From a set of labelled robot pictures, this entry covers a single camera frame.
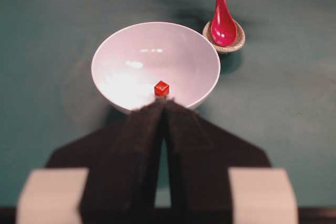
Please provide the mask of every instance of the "teal tabletop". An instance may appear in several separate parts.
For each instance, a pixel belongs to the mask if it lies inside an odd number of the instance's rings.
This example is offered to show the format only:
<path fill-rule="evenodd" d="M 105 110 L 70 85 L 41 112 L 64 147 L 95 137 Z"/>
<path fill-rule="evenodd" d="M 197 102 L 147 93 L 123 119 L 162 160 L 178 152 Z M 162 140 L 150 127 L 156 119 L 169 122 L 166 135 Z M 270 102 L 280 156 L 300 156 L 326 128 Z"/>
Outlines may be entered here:
<path fill-rule="evenodd" d="M 336 205 L 335 0 L 227 0 L 246 44 L 196 110 L 287 170 L 299 206 Z M 123 117 L 95 88 L 100 43 L 132 24 L 202 32 L 215 0 L 0 0 L 0 206 L 57 147 Z M 170 204 L 165 146 L 158 206 Z"/>

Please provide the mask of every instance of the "small round dish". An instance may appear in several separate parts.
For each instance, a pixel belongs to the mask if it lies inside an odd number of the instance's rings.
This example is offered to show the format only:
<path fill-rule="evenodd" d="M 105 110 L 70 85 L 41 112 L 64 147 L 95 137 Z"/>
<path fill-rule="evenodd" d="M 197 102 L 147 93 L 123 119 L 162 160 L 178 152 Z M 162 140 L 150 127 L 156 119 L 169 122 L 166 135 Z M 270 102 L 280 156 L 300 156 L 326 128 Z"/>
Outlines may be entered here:
<path fill-rule="evenodd" d="M 241 27 L 241 25 L 235 21 L 236 25 L 237 25 L 237 38 L 235 39 L 235 41 L 227 46 L 227 47 L 221 47 L 215 44 L 214 40 L 212 39 L 211 36 L 211 22 L 208 22 L 205 27 L 203 28 L 203 36 L 205 38 L 207 38 L 212 44 L 213 46 L 216 48 L 217 52 L 219 53 L 227 53 L 227 52 L 234 52 L 234 51 L 238 51 L 240 48 L 243 47 L 243 45 L 245 44 L 245 32 L 243 30 L 243 28 Z"/>

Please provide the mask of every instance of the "bowl rim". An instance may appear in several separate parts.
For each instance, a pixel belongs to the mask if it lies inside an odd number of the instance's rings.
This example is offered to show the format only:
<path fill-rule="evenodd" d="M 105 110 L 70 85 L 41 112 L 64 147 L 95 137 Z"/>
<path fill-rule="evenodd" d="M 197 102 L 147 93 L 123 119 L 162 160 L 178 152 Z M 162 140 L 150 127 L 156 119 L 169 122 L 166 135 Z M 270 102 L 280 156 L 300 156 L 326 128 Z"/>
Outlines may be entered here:
<path fill-rule="evenodd" d="M 215 49 L 214 45 L 208 41 L 202 34 L 198 33 L 197 31 L 189 28 L 189 27 L 186 27 L 186 26 L 183 26 L 183 25 L 180 25 L 180 24 L 176 24 L 176 23 L 171 23 L 171 22 L 159 22 L 159 21 L 154 21 L 154 22 L 143 22 L 143 23 L 138 23 L 138 24 L 134 24 L 134 25 L 130 25 L 130 26 L 127 26 L 125 28 L 122 28 L 118 31 L 116 31 L 115 33 L 109 35 L 106 39 L 103 40 L 103 42 L 99 45 L 99 47 L 97 48 L 97 50 L 95 51 L 94 55 L 93 55 L 93 59 L 92 59 L 92 62 L 91 62 L 91 77 L 93 79 L 93 83 L 95 84 L 96 88 L 98 89 L 98 91 L 101 93 L 101 95 L 106 99 L 108 100 L 110 103 L 112 103 L 114 106 L 118 107 L 119 110 L 122 110 L 122 111 L 128 111 L 128 112 L 131 112 L 133 110 L 136 110 L 136 109 L 139 109 L 139 108 L 135 108 L 135 109 L 128 109 L 128 108 L 125 108 L 123 106 L 120 106 L 118 105 L 117 103 L 113 102 L 112 99 L 109 99 L 106 97 L 106 95 L 102 92 L 102 90 L 99 88 L 99 86 L 97 85 L 97 81 L 95 80 L 94 78 L 94 75 L 93 75 L 93 65 L 95 64 L 95 60 L 96 60 L 96 57 L 97 57 L 97 54 L 98 52 L 100 51 L 101 47 L 103 47 L 105 45 L 105 43 L 107 43 L 107 41 L 115 36 L 116 34 L 118 33 L 121 33 L 123 32 L 124 30 L 126 29 L 130 29 L 132 27 L 135 27 L 135 26 L 143 26 L 143 25 L 148 25 L 148 24 L 166 24 L 166 25 L 173 25 L 173 26 L 179 26 L 179 27 L 182 27 L 184 29 L 188 29 L 194 33 L 196 33 L 198 36 L 200 36 L 203 40 L 205 40 L 208 45 L 213 49 L 215 55 L 217 56 L 216 59 L 217 59 L 217 75 L 216 75 L 216 78 L 215 78 L 215 81 L 214 83 L 212 84 L 211 88 L 199 99 L 197 99 L 196 101 L 194 101 L 193 103 L 189 104 L 186 106 L 186 108 L 190 108 L 190 107 L 193 107 L 194 105 L 198 104 L 199 102 L 203 101 L 207 96 L 209 96 L 209 94 L 214 90 L 218 80 L 219 80 L 219 76 L 220 76 L 220 73 L 221 73 L 221 61 L 219 60 L 219 55 L 218 55 L 218 52 L 217 50 Z"/>

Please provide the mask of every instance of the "spoon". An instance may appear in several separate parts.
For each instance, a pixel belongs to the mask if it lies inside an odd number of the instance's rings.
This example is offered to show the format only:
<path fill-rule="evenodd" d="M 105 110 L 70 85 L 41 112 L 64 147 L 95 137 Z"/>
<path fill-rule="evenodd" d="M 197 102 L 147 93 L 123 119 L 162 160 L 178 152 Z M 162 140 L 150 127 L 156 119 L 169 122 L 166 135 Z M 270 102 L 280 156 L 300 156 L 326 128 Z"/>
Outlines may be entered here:
<path fill-rule="evenodd" d="M 214 42 L 221 47 L 231 45 L 237 37 L 237 26 L 226 6 L 226 0 L 216 0 L 211 35 Z"/>

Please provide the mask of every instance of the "red plastic spoon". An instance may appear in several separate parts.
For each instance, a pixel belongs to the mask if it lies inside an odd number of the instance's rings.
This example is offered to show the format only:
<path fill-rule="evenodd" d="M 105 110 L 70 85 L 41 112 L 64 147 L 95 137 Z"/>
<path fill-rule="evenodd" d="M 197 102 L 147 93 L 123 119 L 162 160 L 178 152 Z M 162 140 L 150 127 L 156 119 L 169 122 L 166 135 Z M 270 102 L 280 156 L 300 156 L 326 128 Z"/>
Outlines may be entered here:
<path fill-rule="evenodd" d="M 226 0 L 216 0 L 211 35 L 214 42 L 221 47 L 231 45 L 237 37 L 237 26 L 227 9 Z"/>

